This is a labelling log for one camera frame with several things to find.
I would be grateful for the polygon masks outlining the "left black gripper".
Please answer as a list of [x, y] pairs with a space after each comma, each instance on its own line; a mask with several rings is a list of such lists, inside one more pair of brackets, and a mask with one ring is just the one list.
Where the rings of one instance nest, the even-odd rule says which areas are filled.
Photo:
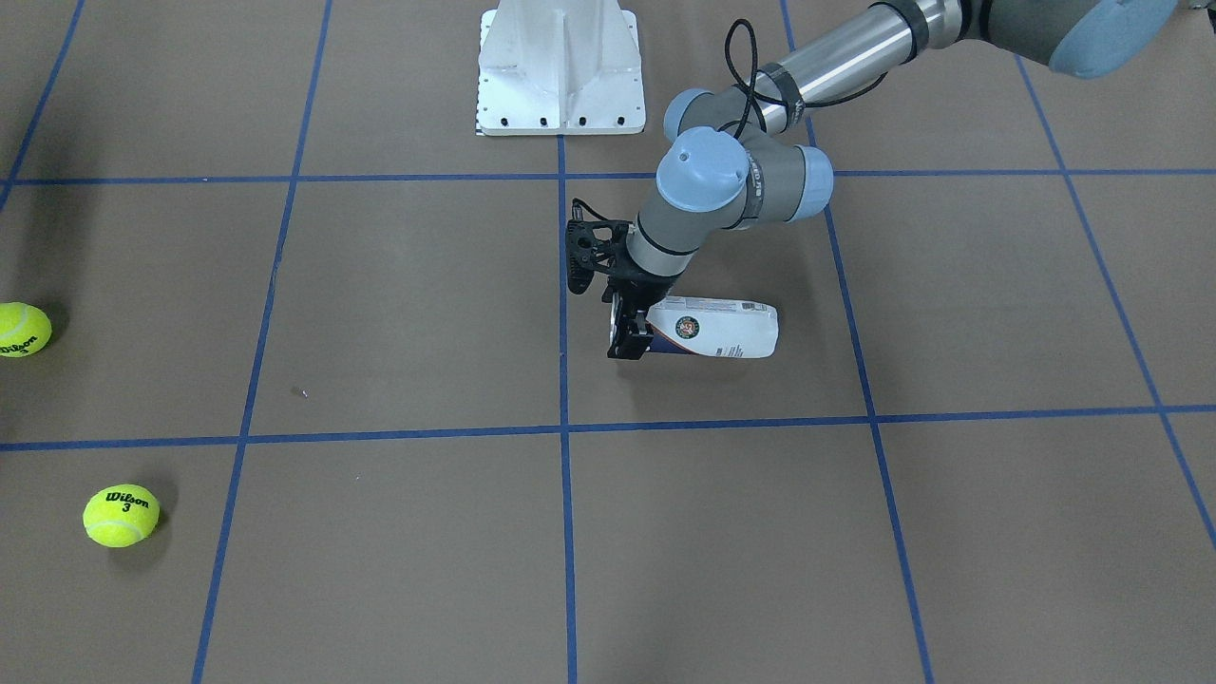
[[647, 309], [666, 297], [679, 277], [680, 274], [652, 274], [630, 258], [617, 259], [608, 267], [612, 303], [608, 358], [638, 360], [651, 351], [655, 333], [647, 321]]

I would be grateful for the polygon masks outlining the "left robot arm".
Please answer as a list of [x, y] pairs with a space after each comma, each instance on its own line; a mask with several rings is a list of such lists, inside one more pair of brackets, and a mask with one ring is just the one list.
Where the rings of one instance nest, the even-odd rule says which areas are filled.
[[604, 219], [573, 204], [568, 287], [582, 292], [595, 274], [607, 277], [610, 358], [772, 355], [779, 330], [772, 307], [676, 297], [672, 288], [713, 235], [826, 211], [835, 183], [828, 153], [786, 142], [786, 133], [812, 114], [860, 114], [891, 142], [912, 131], [910, 118], [876, 114], [861, 100], [897, 68], [958, 44], [984, 43], [1090, 82], [1127, 65], [1176, 9], [1173, 1], [869, 1], [786, 57], [730, 65], [726, 89], [689, 89], [668, 105], [668, 148], [634, 218]]

